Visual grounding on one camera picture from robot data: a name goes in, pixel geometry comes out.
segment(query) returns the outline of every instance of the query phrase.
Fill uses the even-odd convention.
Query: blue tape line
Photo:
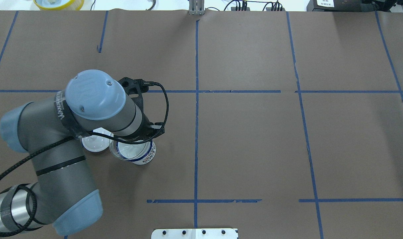
[[[296,68],[296,55],[294,52],[293,35],[291,33],[290,16],[289,16],[288,12],[286,12],[286,14],[287,14],[288,33],[290,35],[291,53],[293,55],[294,73],[296,74],[296,79],[297,79],[297,91],[298,91],[298,95],[299,95],[300,110],[302,112],[304,137],[306,139],[307,155],[309,157],[310,175],[312,178],[313,195],[315,197],[316,216],[318,218],[319,236],[321,237],[321,239],[324,239],[324,233],[322,230],[321,212],[319,211],[318,193],[316,191],[315,173],[313,171],[312,154],[310,152],[309,135],[307,134],[306,118],[304,116],[302,94],[300,93],[301,88],[300,88],[299,74],[297,73],[297,68]]]
[[[160,90],[149,90],[149,93],[163,93],[163,91]],[[192,90],[167,90],[167,93],[195,93],[196,91],[192,91]],[[248,90],[248,91],[244,91],[244,90],[213,90],[213,91],[209,91],[209,90],[199,90],[198,93],[281,93],[280,90]]]
[[[403,198],[331,198],[318,199],[319,202],[369,202],[369,201],[403,201]],[[299,199],[299,202],[315,202],[315,199]]]
[[[386,94],[386,93],[397,93],[400,91],[295,91],[295,93],[366,93],[366,94]]]
[[[15,24],[15,20],[17,19],[17,15],[18,15],[18,11],[16,11],[16,13],[14,15],[13,22],[11,23],[10,30],[8,31],[7,38],[5,39],[4,46],[2,47],[1,54],[0,54],[0,64],[1,64],[2,56],[4,55],[5,48],[7,47],[8,40],[10,39],[11,32],[12,32],[14,24]]]
[[[194,203],[193,199],[155,199],[147,200],[147,203]]]
[[[0,90],[0,93],[44,93],[59,92],[59,90]]]
[[[261,199],[198,199],[198,203],[258,203]],[[155,199],[147,203],[195,203],[193,199]]]
[[[258,203],[261,199],[199,199],[198,203]]]
[[[167,90],[167,93],[195,93],[195,91],[192,90]],[[163,93],[163,91],[160,90],[149,90],[148,93]]]
[[[400,98],[402,98],[403,102],[403,92],[402,88],[400,87],[399,79],[397,78],[396,71],[394,70],[393,61],[391,60],[390,53],[388,52],[386,40],[384,39],[383,31],[381,30],[380,19],[378,18],[378,12],[375,11],[375,18],[377,19],[378,30],[380,31],[381,40],[383,41],[384,49],[386,50],[388,62],[390,63],[391,71],[393,72],[394,79],[396,80],[397,88],[399,89]]]
[[[194,162],[194,228],[197,228],[198,200],[198,21],[195,21],[195,162]]]
[[[276,90],[249,90],[249,91],[244,91],[244,90],[213,90],[213,91],[209,91],[209,90],[205,90],[205,91],[200,91],[200,93],[280,93],[281,91],[276,91]]]
[[[101,41],[100,45],[97,46],[98,53],[101,53],[102,43],[104,42],[105,26],[107,25],[108,11],[105,11],[104,26],[102,27]]]

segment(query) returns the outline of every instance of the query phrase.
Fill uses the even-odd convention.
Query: blue tape grid
[[[315,197],[316,217],[318,219],[319,236],[321,237],[321,239],[323,239],[324,233],[322,230],[321,212],[319,210],[318,192],[316,191],[315,172],[313,170],[312,154],[310,152],[310,144],[309,144],[309,135],[307,133],[306,118],[304,116],[302,93],[300,92],[301,88],[300,88],[299,74],[297,73],[297,67],[296,67],[296,55],[294,52],[293,34],[291,33],[290,16],[289,16],[288,12],[286,12],[286,14],[287,14],[288,33],[290,35],[291,53],[293,56],[294,74],[296,75],[296,79],[297,79],[297,91],[298,91],[298,95],[299,95],[300,110],[302,112],[304,137],[306,139],[307,156],[309,158],[309,164],[310,164],[310,177],[312,179],[313,196]]]
[[[293,63],[294,63],[294,73],[295,73],[295,76],[297,79],[297,91],[295,91],[295,93],[297,93],[299,95],[300,110],[301,110],[301,114],[302,114],[303,129],[304,129],[304,133],[305,133],[306,148],[307,148],[308,157],[309,157],[310,171],[311,171],[311,178],[312,178],[312,187],[313,187],[313,192],[314,192],[313,199],[299,199],[299,202],[300,203],[315,203],[316,210],[317,210],[320,237],[321,237],[321,239],[323,239],[324,236],[323,236],[323,230],[322,230],[319,203],[399,202],[399,201],[403,201],[403,198],[345,198],[345,199],[320,199],[320,198],[318,198],[317,190],[316,190],[316,183],[315,183],[315,175],[314,175],[314,170],[313,170],[313,163],[312,163],[312,155],[311,155],[310,145],[309,145],[309,136],[307,133],[306,118],[304,116],[302,94],[336,94],[336,93],[337,94],[400,94],[400,97],[403,102],[403,90],[401,89],[396,71],[394,69],[393,62],[391,60],[390,53],[387,48],[386,41],[384,39],[383,32],[381,29],[380,19],[379,19],[377,12],[375,12],[375,17],[377,20],[378,30],[380,32],[384,50],[388,57],[388,61],[389,61],[389,64],[390,64],[398,90],[397,91],[368,91],[368,90],[363,90],[363,91],[350,91],[350,90],[348,90],[348,91],[338,91],[338,90],[309,91],[309,90],[302,90],[300,87],[299,75],[297,73],[296,56],[295,56],[295,52],[294,52],[293,37],[292,37],[290,17],[289,17],[288,12],[286,12],[286,15],[287,15],[288,31],[289,31],[291,51],[292,51]],[[12,24],[10,26],[6,40],[4,42],[4,46],[1,50],[0,63],[1,63],[2,57],[4,55],[4,51],[6,49],[8,40],[11,36],[12,29],[14,27],[17,16],[18,16],[18,11],[15,12]],[[103,25],[102,35],[101,35],[101,41],[100,41],[100,45],[97,46],[98,52],[101,52],[101,50],[102,50],[104,34],[105,34],[106,25],[107,25],[107,18],[108,18],[108,11],[106,11],[106,14],[104,17],[104,25]],[[147,200],[147,203],[193,203],[194,204],[194,226],[195,226],[195,228],[197,228],[197,204],[198,203],[258,203],[258,202],[262,201],[261,199],[198,199],[198,171],[197,170],[198,170],[198,97],[199,97],[199,94],[200,93],[280,93],[281,91],[280,90],[213,90],[213,91],[200,90],[198,88],[198,20],[196,21],[195,50],[196,50],[196,59],[195,59],[196,60],[196,90],[168,90],[167,91],[168,93],[195,93],[196,94],[194,199],[155,199],[155,200]],[[0,90],[0,93],[42,93],[42,92],[57,92],[57,91],[59,91],[59,90]],[[162,93],[162,91],[158,91],[158,90],[150,90],[148,92]]]

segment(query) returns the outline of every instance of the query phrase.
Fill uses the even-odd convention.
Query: gray tape wrap
[[[11,203],[17,191],[17,187],[18,185],[10,188],[10,190],[5,195],[4,200],[2,200],[0,208],[1,221],[4,224],[4,226],[10,231],[15,231],[18,229],[18,227],[14,222],[13,215],[11,213]]]

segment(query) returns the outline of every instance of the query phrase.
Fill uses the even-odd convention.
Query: white metal plate
[[[151,239],[238,239],[238,229],[156,229],[151,234]]]

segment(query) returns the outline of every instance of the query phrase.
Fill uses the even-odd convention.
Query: light blue joint cap
[[[52,226],[60,236],[71,235],[91,226],[101,215],[100,191],[97,189],[70,207]]]
[[[7,112],[0,121],[0,134],[1,138],[7,142],[10,149],[19,152],[27,153],[27,151],[21,146],[18,138],[18,121],[20,119],[21,112],[31,102],[24,104],[14,110]]]
[[[105,120],[123,109],[126,94],[119,82],[99,70],[86,70],[74,77],[65,90],[70,109],[88,120]]]

